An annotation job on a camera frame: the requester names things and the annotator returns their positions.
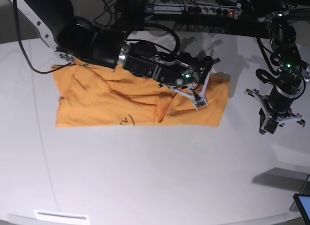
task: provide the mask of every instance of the gray floor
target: gray floor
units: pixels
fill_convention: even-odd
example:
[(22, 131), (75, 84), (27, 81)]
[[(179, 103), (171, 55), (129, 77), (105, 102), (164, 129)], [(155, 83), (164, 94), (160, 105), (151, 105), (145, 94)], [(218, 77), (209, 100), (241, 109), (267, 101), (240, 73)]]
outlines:
[[(82, 16), (89, 20), (93, 20), (97, 15), (102, 13), (103, 4), (101, 0), (72, 0), (75, 15)], [(36, 30), (22, 16), (20, 16), (21, 33), (23, 39), (31, 39), (38, 37)], [(106, 24), (108, 16), (103, 17), (99, 21)], [(0, 0), (0, 43), (16, 41), (13, 7), (7, 0)], [(310, 46), (310, 24), (303, 21), (293, 23), (297, 33), (297, 43)]]

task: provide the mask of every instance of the orange cloth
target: orange cloth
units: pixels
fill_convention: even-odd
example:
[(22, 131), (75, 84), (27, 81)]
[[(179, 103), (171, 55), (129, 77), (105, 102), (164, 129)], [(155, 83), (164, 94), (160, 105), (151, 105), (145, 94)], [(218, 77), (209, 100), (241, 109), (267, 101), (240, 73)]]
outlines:
[(53, 73), (60, 91), (58, 127), (103, 125), (205, 125), (216, 127), (223, 115), (229, 81), (211, 76), (206, 96), (209, 107), (196, 111), (191, 100), (158, 88), (152, 79), (121, 69), (68, 66)]

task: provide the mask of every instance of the white table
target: white table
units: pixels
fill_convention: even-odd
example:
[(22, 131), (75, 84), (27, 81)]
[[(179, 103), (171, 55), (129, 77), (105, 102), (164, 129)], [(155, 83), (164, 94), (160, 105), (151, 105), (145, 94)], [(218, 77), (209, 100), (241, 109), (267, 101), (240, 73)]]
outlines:
[[(133, 37), (173, 48), (172, 37), (158, 32)], [(186, 50), (193, 56), (203, 49), (221, 58), (214, 71), (231, 75), (230, 99), (218, 128), (56, 128), (60, 94), (52, 75), (32, 74), (17, 43), (0, 45), (0, 53), (8, 47), (15, 50), (0, 63), (0, 80), (6, 78), (1, 98), (13, 101), (1, 106), (0, 114), (6, 121), (0, 124), (5, 137), (0, 139), (0, 151), (9, 164), (0, 168), (0, 176), (10, 185), (6, 193), (0, 191), (0, 219), (6, 213), (33, 217), (33, 209), (88, 214), (92, 225), (271, 225), (300, 216), (289, 212), (294, 191), (255, 183), (257, 176), (274, 168), (310, 173), (310, 125), (291, 123), (275, 135), (258, 133), (260, 107), (244, 91), (257, 88), (264, 94), (271, 88), (255, 76), (256, 69), (267, 69), (256, 39), (208, 33), (180, 33), (180, 37), (183, 44), (189, 43)], [(35, 68), (47, 71), (63, 63), (41, 40), (25, 43), (30, 43)], [(307, 61), (310, 49), (300, 47), (300, 52)], [(28, 78), (22, 80), (19, 71)], [(310, 122), (309, 98), (307, 89), (292, 106), (306, 122)], [(14, 115), (11, 123), (3, 110)], [(23, 175), (26, 170), (29, 178)], [(30, 184), (33, 188), (25, 190)], [(27, 203), (7, 209), (8, 203), (19, 203), (14, 187)], [(45, 198), (33, 197), (32, 190)]]

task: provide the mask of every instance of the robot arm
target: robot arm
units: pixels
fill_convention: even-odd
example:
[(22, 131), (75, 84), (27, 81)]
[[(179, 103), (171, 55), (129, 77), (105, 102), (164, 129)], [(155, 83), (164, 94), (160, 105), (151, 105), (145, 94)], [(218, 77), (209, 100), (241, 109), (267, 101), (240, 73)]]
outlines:
[(259, 91), (247, 89), (246, 93), (254, 97), (261, 105), (260, 116), (260, 133), (274, 133), (278, 126), (284, 126), (287, 122), (298, 122), (303, 127), (305, 121), (300, 114), (293, 114), (291, 110), (292, 103), (299, 99), (305, 92), (306, 84), (310, 78), (310, 66), (301, 60), (298, 48), (295, 44), (296, 32), (291, 24), (285, 18), (288, 14), (288, 4), (285, 0), (276, 1), (272, 6), (267, 6), (266, 11), (260, 7), (260, 20), (266, 22), (269, 39), (272, 47), (270, 61), (278, 67), (275, 71), (270, 64), (263, 44), (258, 39), (258, 44), (262, 54), (273, 75), (265, 70), (258, 69), (257, 77), (263, 83), (273, 85), (273, 89), (268, 96), (262, 96)]
[[(214, 61), (206, 57), (201, 62), (186, 53), (179, 53), (179, 37), (176, 48), (171, 53), (159, 52), (155, 45), (139, 41), (128, 45), (130, 32), (104, 30), (90, 21), (74, 16), (70, 0), (10, 0), (37, 28), (41, 39), (55, 50), (62, 59), (73, 62), (75, 58), (94, 65), (114, 69), (118, 64), (137, 77), (147, 77), (159, 83), (159, 87), (169, 89), (190, 98), (198, 109), (207, 105), (204, 91), (208, 83)], [(196, 93), (198, 87), (203, 92)], [(190, 94), (180, 89), (188, 88)]]

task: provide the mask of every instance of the power strip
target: power strip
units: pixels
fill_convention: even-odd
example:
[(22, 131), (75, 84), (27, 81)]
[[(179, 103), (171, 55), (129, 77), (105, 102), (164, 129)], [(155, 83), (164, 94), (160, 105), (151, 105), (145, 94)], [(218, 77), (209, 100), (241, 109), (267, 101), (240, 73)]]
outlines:
[(223, 8), (223, 7), (214, 7), (214, 6), (187, 6), (182, 4), (166, 4), (159, 3), (152, 8), (148, 8), (147, 12), (154, 14), (203, 14), (210, 16), (226, 16), (234, 19), (238, 19), (239, 10), (233, 8)]

